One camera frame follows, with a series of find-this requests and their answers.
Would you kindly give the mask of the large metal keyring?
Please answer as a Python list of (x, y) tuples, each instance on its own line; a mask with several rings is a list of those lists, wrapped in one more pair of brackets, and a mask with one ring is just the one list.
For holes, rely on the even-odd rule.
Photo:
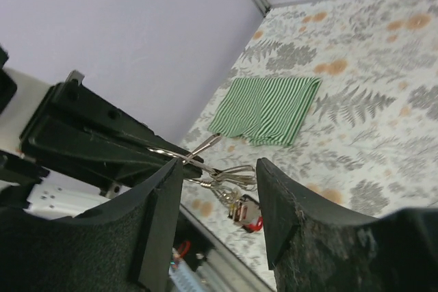
[(164, 148), (148, 147), (147, 150), (167, 157), (180, 158), (183, 160), (183, 165), (193, 165), (201, 169), (202, 172), (206, 172), (209, 179), (202, 177), (187, 178), (186, 181), (196, 183), (210, 190), (221, 204), (225, 207), (230, 207), (242, 194), (237, 189), (232, 189), (231, 187), (223, 185), (223, 183), (231, 183), (244, 191), (255, 191), (257, 189), (256, 174), (253, 165), (238, 165), (226, 169), (218, 169), (195, 159), (197, 155), (216, 145), (221, 139), (221, 134), (214, 133), (187, 155), (182, 155)]

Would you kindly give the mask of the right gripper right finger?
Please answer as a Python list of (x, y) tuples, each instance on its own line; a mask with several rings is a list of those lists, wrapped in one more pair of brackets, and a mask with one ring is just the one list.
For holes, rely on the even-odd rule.
[(256, 176), (278, 291), (437, 290), (435, 208), (375, 218), (327, 200), (266, 158)]

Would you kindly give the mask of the key with red tag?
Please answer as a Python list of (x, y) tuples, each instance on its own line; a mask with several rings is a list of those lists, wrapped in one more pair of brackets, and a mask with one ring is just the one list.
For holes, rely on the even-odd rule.
[(231, 203), (228, 218), (248, 233), (255, 233), (263, 228), (260, 204), (248, 194)]

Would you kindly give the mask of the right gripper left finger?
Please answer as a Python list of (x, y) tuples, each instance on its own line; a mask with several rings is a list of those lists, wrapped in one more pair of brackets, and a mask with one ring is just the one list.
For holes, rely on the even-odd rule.
[(48, 220), (1, 205), (2, 291), (164, 291), (183, 165), (76, 217)]

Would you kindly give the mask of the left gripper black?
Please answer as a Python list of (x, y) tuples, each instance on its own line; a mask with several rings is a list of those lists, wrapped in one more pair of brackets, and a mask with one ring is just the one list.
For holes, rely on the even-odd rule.
[(72, 71), (49, 88), (21, 133), (21, 150), (50, 170), (99, 188), (112, 197), (190, 151), (155, 134), (89, 90)]

